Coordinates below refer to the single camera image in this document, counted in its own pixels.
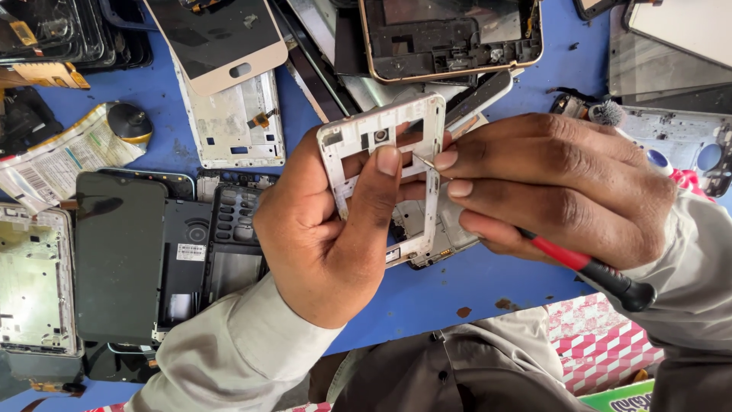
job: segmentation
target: screwdriver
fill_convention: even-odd
[[[431,161],[418,155],[414,155],[414,157],[420,159],[431,169],[435,168]],[[516,227],[516,229],[540,251],[607,290],[620,301],[622,308],[626,311],[642,312],[656,301],[657,292],[653,285],[636,282],[602,260],[557,246],[536,233],[521,227]]]

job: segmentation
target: hand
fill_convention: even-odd
[[[317,130],[307,132],[277,184],[262,194],[254,229],[283,300],[313,325],[339,328],[368,304],[381,283],[394,206],[424,197],[425,184],[411,179],[400,187],[403,158],[411,156],[393,146],[346,158],[346,176],[360,177],[348,203],[349,218],[340,221]]]
[[[476,129],[435,157],[460,225],[497,254],[554,260],[516,226],[618,268],[658,259],[675,183],[614,128],[526,114]]]

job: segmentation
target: sticker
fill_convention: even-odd
[[[178,243],[178,256],[176,256],[176,259],[203,262],[206,260],[206,245]]]

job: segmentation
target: black suction cup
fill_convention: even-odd
[[[123,139],[134,139],[152,133],[152,122],[139,108],[129,103],[118,103],[109,109],[107,122],[114,134]]]

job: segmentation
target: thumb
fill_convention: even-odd
[[[351,260],[371,260],[379,256],[384,263],[386,236],[397,203],[401,175],[399,149],[386,145],[377,148],[356,182],[346,227],[336,241],[335,250],[353,253]]]

